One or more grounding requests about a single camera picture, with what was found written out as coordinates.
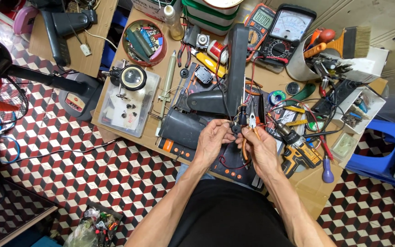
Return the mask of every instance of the analog meter scale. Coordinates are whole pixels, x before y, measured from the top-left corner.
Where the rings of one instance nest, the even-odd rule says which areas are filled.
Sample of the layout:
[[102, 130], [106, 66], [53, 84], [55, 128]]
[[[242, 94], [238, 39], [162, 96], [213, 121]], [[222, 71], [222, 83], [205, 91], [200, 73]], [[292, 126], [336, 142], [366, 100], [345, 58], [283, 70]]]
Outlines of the analog meter scale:
[[310, 9], [293, 4], [280, 5], [260, 49], [260, 53], [268, 58], [261, 61], [265, 64], [286, 66], [315, 19], [316, 12]]

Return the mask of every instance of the blue plastic stool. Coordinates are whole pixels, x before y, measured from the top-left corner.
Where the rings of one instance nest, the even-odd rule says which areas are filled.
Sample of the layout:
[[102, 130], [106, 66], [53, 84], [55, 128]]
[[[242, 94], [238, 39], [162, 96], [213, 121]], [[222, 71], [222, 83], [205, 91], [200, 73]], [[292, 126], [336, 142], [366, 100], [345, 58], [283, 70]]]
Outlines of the blue plastic stool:
[[[395, 139], [395, 123], [372, 120], [368, 129], [384, 132]], [[391, 174], [391, 168], [395, 165], [395, 148], [391, 154], [385, 157], [367, 157], [353, 154], [348, 161], [346, 169], [365, 177], [372, 177], [395, 186], [395, 178]]]
[[[123, 28], [126, 27], [127, 24], [127, 17], [124, 16], [120, 11], [115, 10], [114, 16], [112, 17], [112, 23], [118, 24]], [[105, 41], [103, 54], [101, 56], [101, 63], [104, 64], [106, 67], [100, 67], [100, 70], [108, 71], [109, 68], [112, 66], [112, 61], [114, 60], [115, 51], [109, 47], [109, 42]]]

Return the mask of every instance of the white plug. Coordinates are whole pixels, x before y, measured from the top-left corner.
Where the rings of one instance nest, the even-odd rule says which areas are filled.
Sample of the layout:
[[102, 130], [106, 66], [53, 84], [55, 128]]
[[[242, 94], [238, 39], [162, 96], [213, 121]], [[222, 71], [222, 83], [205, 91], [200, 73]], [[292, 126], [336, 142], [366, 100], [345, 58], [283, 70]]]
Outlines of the white plug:
[[86, 57], [92, 54], [91, 49], [87, 44], [81, 45], [80, 49], [82, 50], [83, 54], [85, 54]]

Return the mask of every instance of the paint brush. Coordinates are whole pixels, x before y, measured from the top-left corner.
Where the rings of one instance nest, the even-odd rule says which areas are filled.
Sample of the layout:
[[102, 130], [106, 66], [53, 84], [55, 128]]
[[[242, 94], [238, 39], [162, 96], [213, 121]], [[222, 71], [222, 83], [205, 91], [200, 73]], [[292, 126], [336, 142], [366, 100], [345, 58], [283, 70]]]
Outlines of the paint brush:
[[337, 40], [327, 44], [327, 48], [335, 49], [343, 59], [366, 58], [370, 49], [370, 34], [370, 26], [347, 27]]

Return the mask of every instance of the wall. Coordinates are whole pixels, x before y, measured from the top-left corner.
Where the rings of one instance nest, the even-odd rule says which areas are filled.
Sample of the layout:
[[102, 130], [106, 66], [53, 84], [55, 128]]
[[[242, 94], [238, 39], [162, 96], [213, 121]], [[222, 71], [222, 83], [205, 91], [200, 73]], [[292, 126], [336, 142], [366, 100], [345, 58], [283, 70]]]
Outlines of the wall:
[[395, 122], [395, 0], [266, 0], [277, 9], [281, 3], [297, 4], [315, 10], [318, 14], [311, 29], [318, 26], [339, 30], [345, 27], [371, 25], [371, 45], [390, 51], [382, 77], [387, 79], [390, 96], [379, 112], [385, 119]]

